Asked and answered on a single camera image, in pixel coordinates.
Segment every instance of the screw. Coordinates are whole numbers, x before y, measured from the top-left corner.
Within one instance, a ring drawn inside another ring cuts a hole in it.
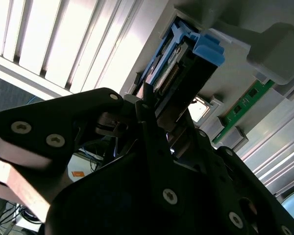
[[[244,227],[242,219],[236,213],[230,212],[229,218],[230,218],[231,222],[239,229],[242,229]]]
[[[286,226],[282,225],[281,229],[285,235],[292,235],[291,231]]]
[[[177,195],[171,189],[166,188],[163,190],[162,195],[163,198],[171,205],[175,205],[177,203]]]
[[[115,94],[110,94],[110,97],[115,100],[118,99],[118,97]]]
[[[31,131],[31,126],[24,121],[16,121],[12,123],[11,130],[17,134],[27,134]]]
[[[65,139],[61,135],[51,134],[47,136],[46,142],[51,147],[60,148],[64,145]]]
[[[206,134],[203,131],[199,131],[200,135],[206,137]]]
[[[226,149],[226,153],[227,153],[228,155],[230,155],[230,156],[233,156],[233,153],[232,153],[232,151],[231,151],[230,149]]]

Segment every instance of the green circuit board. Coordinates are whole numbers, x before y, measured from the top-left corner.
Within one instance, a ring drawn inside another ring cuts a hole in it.
[[[224,129],[214,138],[218,143],[223,136],[247,113],[247,111],[272,87],[274,82],[269,80],[266,84],[256,81],[247,92],[238,100],[230,111],[221,119]]]

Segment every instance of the blue plastic latch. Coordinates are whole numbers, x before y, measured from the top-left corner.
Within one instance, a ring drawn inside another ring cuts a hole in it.
[[[204,58],[210,63],[220,66],[225,61],[224,48],[219,46],[220,41],[210,35],[202,36],[199,33],[191,33],[190,38],[196,41],[193,49],[195,55]]]

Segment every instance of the gray carpet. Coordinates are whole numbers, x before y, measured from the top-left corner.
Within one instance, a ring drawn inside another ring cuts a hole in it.
[[[33,95],[0,79],[0,111],[25,105]]]

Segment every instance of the orange label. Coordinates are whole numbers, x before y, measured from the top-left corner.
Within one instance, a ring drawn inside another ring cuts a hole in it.
[[[83,171],[72,171],[73,177],[84,177],[85,174]]]

